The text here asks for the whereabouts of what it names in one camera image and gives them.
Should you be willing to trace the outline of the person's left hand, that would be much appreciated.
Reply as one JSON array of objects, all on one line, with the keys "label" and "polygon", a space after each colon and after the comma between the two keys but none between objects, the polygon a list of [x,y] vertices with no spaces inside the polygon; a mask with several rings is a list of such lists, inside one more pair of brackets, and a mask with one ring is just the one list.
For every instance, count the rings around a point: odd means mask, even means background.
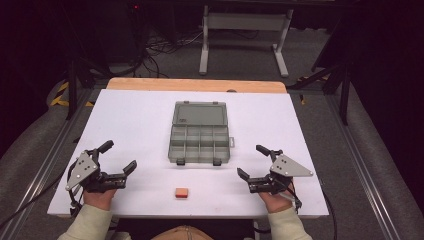
[{"label": "person's left hand", "polygon": [[112,199],[117,192],[116,189],[107,190],[104,193],[90,193],[85,191],[83,193],[84,203],[101,210],[109,211],[111,209]]}]

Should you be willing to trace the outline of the black tripod stand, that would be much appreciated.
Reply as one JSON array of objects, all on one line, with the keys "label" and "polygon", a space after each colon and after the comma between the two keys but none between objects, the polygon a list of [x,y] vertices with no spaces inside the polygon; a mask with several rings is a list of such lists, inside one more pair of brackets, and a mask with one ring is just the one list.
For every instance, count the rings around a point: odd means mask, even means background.
[{"label": "black tripod stand", "polygon": [[306,86],[326,78],[321,87],[321,91],[325,95],[334,94],[338,88],[341,88],[341,96],[339,101],[339,116],[342,123],[347,126],[347,108],[350,90],[351,70],[350,62],[336,64],[329,68],[325,68],[308,77],[300,77],[295,84],[289,85],[287,90],[301,90]]},{"label": "black tripod stand", "polygon": [[80,82],[83,88],[92,88],[95,84],[95,74],[93,70],[95,70],[101,78],[113,77],[113,74],[109,70],[86,58],[73,57],[68,61],[67,80],[69,83],[69,107],[67,120],[73,117],[78,108],[77,82]]}]

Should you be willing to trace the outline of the white metal stand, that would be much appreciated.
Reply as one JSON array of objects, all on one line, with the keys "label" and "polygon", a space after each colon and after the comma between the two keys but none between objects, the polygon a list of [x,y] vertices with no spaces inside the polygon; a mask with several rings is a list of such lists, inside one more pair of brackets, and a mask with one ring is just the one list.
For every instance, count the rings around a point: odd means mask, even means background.
[{"label": "white metal stand", "polygon": [[212,12],[208,5],[203,7],[202,33],[203,42],[199,63],[199,74],[206,75],[209,58],[209,31],[210,30],[254,30],[278,31],[279,40],[272,45],[275,60],[283,78],[289,72],[283,57],[282,49],[293,16],[293,9],[284,14],[254,14],[254,13],[218,13]]}]

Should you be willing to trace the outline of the person's right hand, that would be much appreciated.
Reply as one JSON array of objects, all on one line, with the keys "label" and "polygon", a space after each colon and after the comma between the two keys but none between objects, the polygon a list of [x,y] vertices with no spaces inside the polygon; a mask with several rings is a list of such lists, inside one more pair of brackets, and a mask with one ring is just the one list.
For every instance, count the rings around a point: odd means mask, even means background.
[{"label": "person's right hand", "polygon": [[280,194],[272,195],[268,192],[260,192],[259,197],[264,202],[269,214],[285,211],[293,207],[293,202]]}]

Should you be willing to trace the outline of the white table board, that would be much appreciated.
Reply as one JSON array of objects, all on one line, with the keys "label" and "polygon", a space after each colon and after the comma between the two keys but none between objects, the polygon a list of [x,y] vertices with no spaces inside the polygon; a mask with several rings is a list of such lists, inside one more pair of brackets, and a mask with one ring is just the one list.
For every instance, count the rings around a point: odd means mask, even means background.
[{"label": "white table board", "polygon": [[[169,161],[174,106],[184,100],[226,103],[229,134],[235,140],[227,164],[178,166]],[[96,148],[107,140],[114,146],[99,158],[103,171],[118,173],[137,161],[126,187],[112,202],[112,212],[119,217],[254,219],[266,215],[261,199],[237,174],[238,168],[252,177],[268,173],[271,161],[256,150],[258,144],[282,150],[308,169],[314,167],[287,94],[103,90],[75,151]],[[188,188],[188,197],[177,199],[176,188]]]}]

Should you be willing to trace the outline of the yellow black hazard tape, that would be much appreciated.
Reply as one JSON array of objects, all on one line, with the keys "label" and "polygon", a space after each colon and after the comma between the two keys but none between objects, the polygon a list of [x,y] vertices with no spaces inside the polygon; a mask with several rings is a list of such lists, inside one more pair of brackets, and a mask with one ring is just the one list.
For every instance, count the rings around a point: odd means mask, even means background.
[{"label": "yellow black hazard tape", "polygon": [[60,105],[60,106],[68,107],[70,105],[70,102],[63,98],[64,93],[68,88],[69,88],[69,83],[67,81],[63,81],[60,84],[56,92],[56,95],[53,97],[53,100],[50,102],[50,105],[51,106]]}]

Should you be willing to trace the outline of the person's lap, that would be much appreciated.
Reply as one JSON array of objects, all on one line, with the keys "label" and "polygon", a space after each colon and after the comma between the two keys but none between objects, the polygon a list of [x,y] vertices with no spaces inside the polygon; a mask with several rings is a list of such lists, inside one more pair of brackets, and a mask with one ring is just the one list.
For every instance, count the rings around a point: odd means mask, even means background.
[{"label": "person's lap", "polygon": [[213,240],[213,238],[195,227],[178,226],[158,234],[151,240]]}]

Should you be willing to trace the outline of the aluminium floor rail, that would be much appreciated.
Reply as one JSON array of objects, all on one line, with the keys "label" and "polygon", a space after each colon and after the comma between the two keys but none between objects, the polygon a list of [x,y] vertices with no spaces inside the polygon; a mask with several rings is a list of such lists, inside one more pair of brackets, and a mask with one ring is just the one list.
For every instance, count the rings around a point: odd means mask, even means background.
[{"label": "aluminium floor rail", "polygon": [[72,223],[47,209],[91,113],[86,102],[97,95],[81,90],[70,120],[67,107],[51,106],[0,158],[0,223],[13,217],[0,240],[56,240]]},{"label": "aluminium floor rail", "polygon": [[330,95],[325,97],[329,109],[335,118],[338,128],[342,134],[351,158],[359,181],[365,191],[365,195],[371,205],[374,215],[378,221],[380,229],[386,240],[401,240],[400,235],[394,225],[394,222],[383,202],[380,191],[378,190],[365,162],[361,155],[358,146],[350,132],[350,129],[345,125],[339,116],[339,107],[337,99]]}]

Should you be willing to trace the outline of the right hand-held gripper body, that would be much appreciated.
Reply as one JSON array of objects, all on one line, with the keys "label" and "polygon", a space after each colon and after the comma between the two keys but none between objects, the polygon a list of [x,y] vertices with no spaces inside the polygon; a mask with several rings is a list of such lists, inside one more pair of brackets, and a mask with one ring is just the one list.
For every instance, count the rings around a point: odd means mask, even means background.
[{"label": "right hand-held gripper body", "polygon": [[270,151],[271,154],[267,156],[272,161],[270,171],[264,177],[250,177],[248,187],[251,193],[283,193],[289,189],[289,185],[294,177],[313,176],[311,170],[285,155],[282,150]]}]

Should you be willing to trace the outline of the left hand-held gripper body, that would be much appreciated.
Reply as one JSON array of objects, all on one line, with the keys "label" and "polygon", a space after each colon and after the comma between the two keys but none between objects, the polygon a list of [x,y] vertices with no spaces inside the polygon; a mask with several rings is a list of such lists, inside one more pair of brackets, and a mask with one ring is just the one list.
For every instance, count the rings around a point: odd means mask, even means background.
[{"label": "left hand-held gripper body", "polygon": [[107,174],[102,172],[99,164],[99,154],[106,152],[105,148],[85,150],[70,167],[65,190],[72,193],[73,189],[82,187],[89,193],[105,193],[108,190],[124,189],[128,174]]}]

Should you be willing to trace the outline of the grey plastic compartment box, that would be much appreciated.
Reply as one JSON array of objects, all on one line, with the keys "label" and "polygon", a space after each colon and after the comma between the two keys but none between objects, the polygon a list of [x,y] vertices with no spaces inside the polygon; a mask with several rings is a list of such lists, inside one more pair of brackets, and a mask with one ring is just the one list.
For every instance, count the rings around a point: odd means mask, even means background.
[{"label": "grey plastic compartment box", "polygon": [[175,103],[168,147],[171,163],[221,166],[229,162],[233,146],[225,102]]}]

